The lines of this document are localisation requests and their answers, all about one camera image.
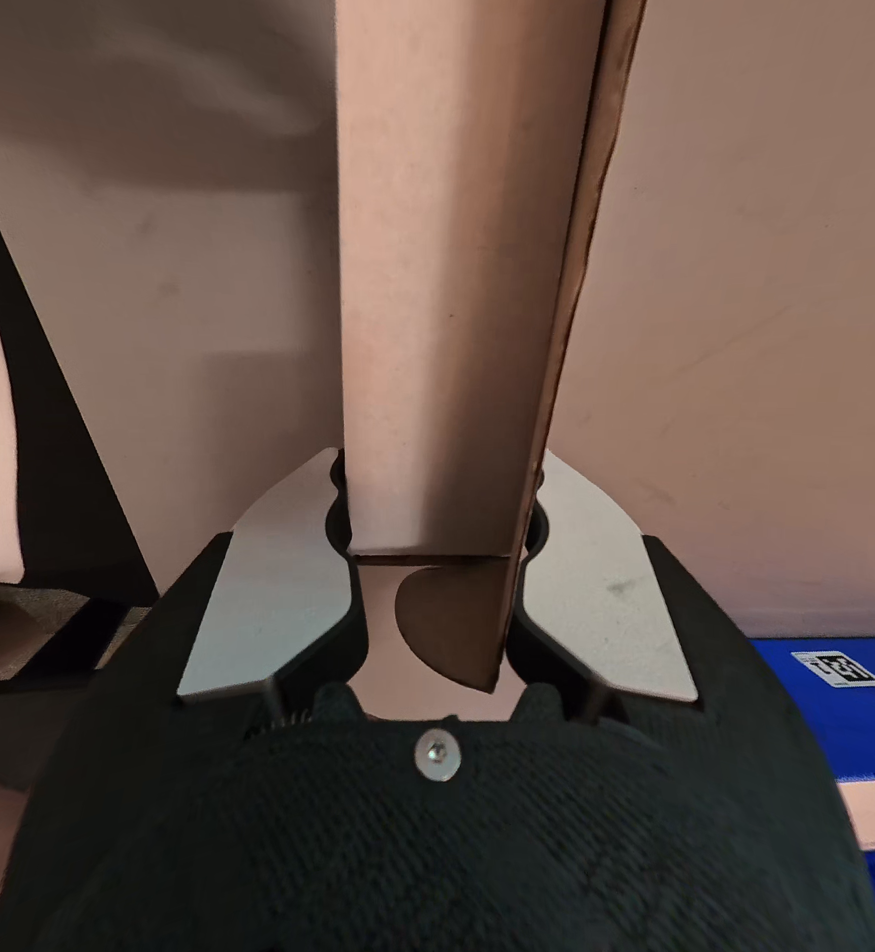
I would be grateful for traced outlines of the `white cardboard mailer box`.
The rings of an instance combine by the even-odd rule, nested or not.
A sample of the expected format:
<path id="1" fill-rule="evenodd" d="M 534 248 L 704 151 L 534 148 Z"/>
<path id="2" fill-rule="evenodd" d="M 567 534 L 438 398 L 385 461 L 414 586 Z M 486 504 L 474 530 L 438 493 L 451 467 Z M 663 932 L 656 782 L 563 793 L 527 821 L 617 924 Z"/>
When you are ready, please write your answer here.
<path id="1" fill-rule="evenodd" d="M 352 552 L 491 693 L 645 2 L 335 4 Z"/>

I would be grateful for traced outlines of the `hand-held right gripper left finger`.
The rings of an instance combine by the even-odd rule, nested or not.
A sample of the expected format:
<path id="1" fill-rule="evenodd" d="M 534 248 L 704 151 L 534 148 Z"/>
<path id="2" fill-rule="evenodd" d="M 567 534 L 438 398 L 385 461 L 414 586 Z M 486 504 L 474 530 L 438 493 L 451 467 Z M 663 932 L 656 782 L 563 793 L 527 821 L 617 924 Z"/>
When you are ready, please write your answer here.
<path id="1" fill-rule="evenodd" d="M 185 703 L 261 695 L 312 706 L 369 649 L 344 453 L 325 448 L 235 523 L 178 688 Z"/>

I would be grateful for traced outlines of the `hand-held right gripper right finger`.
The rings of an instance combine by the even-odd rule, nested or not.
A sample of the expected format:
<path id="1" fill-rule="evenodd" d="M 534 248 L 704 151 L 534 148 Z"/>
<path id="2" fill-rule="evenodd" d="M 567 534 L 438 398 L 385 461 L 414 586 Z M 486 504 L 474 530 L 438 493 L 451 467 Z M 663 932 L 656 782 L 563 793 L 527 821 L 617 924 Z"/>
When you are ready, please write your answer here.
<path id="1" fill-rule="evenodd" d="M 505 643 L 515 674 L 547 684 L 568 721 L 627 721 L 627 699 L 693 706 L 690 665 L 636 522 L 550 450 Z"/>

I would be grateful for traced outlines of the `blue plastic bin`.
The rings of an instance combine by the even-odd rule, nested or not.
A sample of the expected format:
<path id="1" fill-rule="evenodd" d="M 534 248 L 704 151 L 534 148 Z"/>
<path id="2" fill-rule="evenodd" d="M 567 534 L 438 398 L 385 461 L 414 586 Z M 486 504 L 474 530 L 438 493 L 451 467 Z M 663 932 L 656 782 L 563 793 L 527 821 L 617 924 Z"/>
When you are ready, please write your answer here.
<path id="1" fill-rule="evenodd" d="M 875 637 L 755 639 L 835 775 L 875 888 Z"/>

